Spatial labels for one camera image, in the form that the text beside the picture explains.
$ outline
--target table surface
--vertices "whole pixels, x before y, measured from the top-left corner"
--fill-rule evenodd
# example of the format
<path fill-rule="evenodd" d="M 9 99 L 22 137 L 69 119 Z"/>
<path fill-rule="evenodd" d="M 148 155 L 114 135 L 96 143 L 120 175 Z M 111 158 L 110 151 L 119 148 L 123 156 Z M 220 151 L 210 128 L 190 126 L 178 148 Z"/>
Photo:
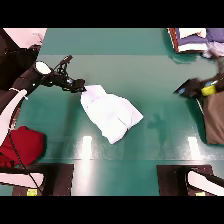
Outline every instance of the table surface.
<path fill-rule="evenodd" d="M 211 164 L 224 178 L 224 148 L 206 144 L 197 103 L 172 94 L 188 78 L 215 75 L 212 61 L 175 54 L 165 28 L 49 28 L 38 60 L 54 67 L 69 54 L 69 76 L 102 85 L 144 116 L 110 145 L 85 114 L 79 93 L 40 86 L 29 96 L 17 127 L 47 135 L 40 162 L 75 164 L 72 195 L 159 195 L 158 164 Z M 92 137 L 88 152 L 85 136 Z"/>

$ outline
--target purple cloth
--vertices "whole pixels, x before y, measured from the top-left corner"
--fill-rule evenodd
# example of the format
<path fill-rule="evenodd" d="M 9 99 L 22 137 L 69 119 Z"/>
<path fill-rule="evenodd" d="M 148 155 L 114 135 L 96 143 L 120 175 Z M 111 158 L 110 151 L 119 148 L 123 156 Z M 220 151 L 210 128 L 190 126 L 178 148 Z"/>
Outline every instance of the purple cloth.
<path fill-rule="evenodd" d="M 196 34 L 180 39 L 179 28 L 176 28 L 176 36 L 177 36 L 177 42 L 178 42 L 179 46 L 184 45 L 184 44 L 190 44 L 190 43 L 202 44 L 202 43 L 208 42 L 207 36 L 206 36 L 206 38 L 202 38 Z"/>
<path fill-rule="evenodd" d="M 224 43 L 224 28 L 206 28 L 206 33 L 209 42 Z"/>

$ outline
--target red cloth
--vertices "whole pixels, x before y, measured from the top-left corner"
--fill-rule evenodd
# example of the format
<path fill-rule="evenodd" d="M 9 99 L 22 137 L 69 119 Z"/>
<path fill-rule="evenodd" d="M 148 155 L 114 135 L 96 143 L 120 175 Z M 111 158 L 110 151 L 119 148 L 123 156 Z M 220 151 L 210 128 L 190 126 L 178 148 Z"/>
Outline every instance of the red cloth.
<path fill-rule="evenodd" d="M 29 130 L 25 126 L 11 131 L 12 141 L 25 166 L 30 165 L 41 156 L 44 148 L 44 134 Z M 5 138 L 0 147 L 0 166 L 13 167 L 19 164 L 19 160 L 11 145 L 9 136 Z"/>

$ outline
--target brown cloth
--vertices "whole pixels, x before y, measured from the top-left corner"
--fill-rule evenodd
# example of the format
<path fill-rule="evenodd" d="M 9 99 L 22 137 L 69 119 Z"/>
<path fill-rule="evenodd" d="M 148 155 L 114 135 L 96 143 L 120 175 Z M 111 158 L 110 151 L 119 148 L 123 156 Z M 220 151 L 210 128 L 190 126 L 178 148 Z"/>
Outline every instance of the brown cloth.
<path fill-rule="evenodd" d="M 224 92 L 204 98 L 204 121 L 208 144 L 224 144 Z"/>

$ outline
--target stack of clothes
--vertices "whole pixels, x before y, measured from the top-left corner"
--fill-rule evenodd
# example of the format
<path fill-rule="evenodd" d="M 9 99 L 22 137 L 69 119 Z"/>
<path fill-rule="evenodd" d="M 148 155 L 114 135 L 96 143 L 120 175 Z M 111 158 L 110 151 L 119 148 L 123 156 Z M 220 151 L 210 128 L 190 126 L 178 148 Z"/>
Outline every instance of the stack of clothes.
<path fill-rule="evenodd" d="M 176 53 L 224 56 L 224 28 L 168 28 L 168 33 Z"/>

